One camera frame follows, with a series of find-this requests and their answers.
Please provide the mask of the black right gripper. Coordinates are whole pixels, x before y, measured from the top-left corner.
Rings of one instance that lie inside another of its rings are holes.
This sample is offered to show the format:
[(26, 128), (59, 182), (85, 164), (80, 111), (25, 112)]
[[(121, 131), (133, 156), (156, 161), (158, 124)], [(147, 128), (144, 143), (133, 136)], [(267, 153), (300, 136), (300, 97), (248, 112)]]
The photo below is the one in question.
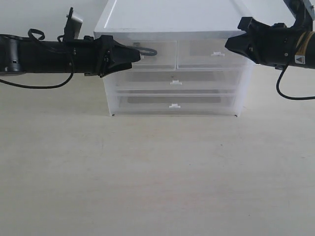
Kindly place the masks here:
[(225, 48), (242, 55), (255, 64), (284, 69), (299, 37), (299, 29), (284, 23), (272, 26), (242, 17), (238, 29), (245, 33), (228, 38)]

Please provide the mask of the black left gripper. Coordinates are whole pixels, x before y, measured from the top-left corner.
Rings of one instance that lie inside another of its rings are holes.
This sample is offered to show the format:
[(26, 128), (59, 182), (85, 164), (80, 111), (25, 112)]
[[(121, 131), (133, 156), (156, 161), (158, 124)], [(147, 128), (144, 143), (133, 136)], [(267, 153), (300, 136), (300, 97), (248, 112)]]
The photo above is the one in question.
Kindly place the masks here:
[(132, 68), (132, 63), (115, 64), (114, 61), (140, 61), (140, 52), (114, 40), (112, 36), (102, 35), (94, 39), (85, 36), (84, 39), (71, 41), (71, 52), (75, 72), (85, 76), (101, 78)]

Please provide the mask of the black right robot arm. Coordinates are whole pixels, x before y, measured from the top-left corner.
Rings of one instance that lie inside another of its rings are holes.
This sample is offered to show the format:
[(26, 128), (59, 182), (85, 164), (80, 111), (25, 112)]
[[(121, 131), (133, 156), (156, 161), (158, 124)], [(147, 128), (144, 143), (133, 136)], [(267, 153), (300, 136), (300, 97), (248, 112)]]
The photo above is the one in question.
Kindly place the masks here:
[(244, 34), (228, 38), (226, 49), (279, 70), (286, 66), (313, 69), (315, 8), (309, 0), (285, 0), (284, 4), (295, 19), (292, 26), (269, 26), (253, 17), (242, 17), (237, 28)]

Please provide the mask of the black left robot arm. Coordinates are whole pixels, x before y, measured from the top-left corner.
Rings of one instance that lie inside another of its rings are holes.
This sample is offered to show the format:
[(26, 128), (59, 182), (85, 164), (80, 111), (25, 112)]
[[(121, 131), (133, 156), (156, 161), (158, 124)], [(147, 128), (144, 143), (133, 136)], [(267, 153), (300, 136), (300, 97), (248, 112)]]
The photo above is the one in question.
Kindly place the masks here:
[(140, 61), (137, 49), (116, 42), (112, 36), (85, 36), (64, 42), (39, 41), (15, 35), (0, 37), (0, 73), (79, 73), (101, 78), (132, 68)]

